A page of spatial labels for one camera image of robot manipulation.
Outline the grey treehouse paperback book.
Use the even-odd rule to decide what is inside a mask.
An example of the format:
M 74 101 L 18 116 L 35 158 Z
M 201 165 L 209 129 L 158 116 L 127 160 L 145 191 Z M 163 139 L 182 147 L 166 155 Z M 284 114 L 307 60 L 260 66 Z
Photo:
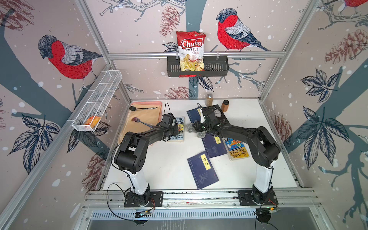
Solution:
M 176 117 L 176 124 L 178 126 L 178 135 L 170 136 L 169 141 L 184 141 L 185 117 Z

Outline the black Chinese paperback book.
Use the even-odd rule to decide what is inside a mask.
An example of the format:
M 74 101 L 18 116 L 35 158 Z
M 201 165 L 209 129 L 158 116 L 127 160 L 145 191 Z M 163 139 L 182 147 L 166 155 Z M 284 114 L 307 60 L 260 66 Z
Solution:
M 222 117 L 223 112 L 221 108 L 219 107 L 219 105 L 216 104 L 212 106 L 202 107 L 202 114 L 204 117 L 214 116 L 214 117 L 220 118 Z

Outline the grey striped cleaning cloth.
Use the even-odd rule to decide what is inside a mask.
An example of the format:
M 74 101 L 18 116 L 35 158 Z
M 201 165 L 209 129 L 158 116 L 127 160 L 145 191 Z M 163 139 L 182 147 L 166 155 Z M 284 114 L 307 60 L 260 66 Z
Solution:
M 197 123 L 186 124 L 186 130 L 189 133 L 196 133 L 196 136 L 201 139 L 206 136 L 206 131 L 201 131 Z

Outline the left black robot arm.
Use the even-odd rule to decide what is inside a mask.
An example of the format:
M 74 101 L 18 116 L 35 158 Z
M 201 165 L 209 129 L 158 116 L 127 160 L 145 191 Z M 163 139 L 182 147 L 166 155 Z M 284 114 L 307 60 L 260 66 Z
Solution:
M 146 181 L 143 168 L 148 147 L 158 141 L 169 141 L 179 134 L 176 118 L 172 113 L 164 114 L 161 122 L 141 133 L 127 132 L 114 156 L 114 164 L 125 172 L 132 187 L 129 198 L 139 206 L 145 206 L 150 200 L 150 186 Z

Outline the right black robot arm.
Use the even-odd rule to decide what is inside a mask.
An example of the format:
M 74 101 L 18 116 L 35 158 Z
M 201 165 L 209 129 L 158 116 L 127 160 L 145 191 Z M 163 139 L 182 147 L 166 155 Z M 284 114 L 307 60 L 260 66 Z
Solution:
M 257 163 L 255 183 L 252 187 L 253 201 L 259 205 L 268 201 L 273 191 L 273 164 L 278 159 L 280 147 L 264 127 L 246 128 L 229 123 L 224 113 L 214 106 L 199 107 L 200 121 L 192 124 L 194 130 L 214 137 L 233 139 L 248 145 L 253 160 Z

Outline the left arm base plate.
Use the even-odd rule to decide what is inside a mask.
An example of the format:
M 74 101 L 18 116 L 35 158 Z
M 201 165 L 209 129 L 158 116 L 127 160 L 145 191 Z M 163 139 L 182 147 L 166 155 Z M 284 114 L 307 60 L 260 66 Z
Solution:
M 137 195 L 132 191 L 126 194 L 124 202 L 125 208 L 153 208 L 163 205 L 163 192 L 150 192 L 142 195 Z

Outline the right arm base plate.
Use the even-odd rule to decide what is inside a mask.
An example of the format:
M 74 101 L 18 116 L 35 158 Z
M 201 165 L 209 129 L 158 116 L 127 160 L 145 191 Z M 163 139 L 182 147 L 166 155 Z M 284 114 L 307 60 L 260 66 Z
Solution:
M 241 206 L 278 206 L 276 194 L 272 189 L 267 193 L 261 193 L 259 191 L 254 192 L 252 190 L 239 190 L 237 199 L 239 199 Z

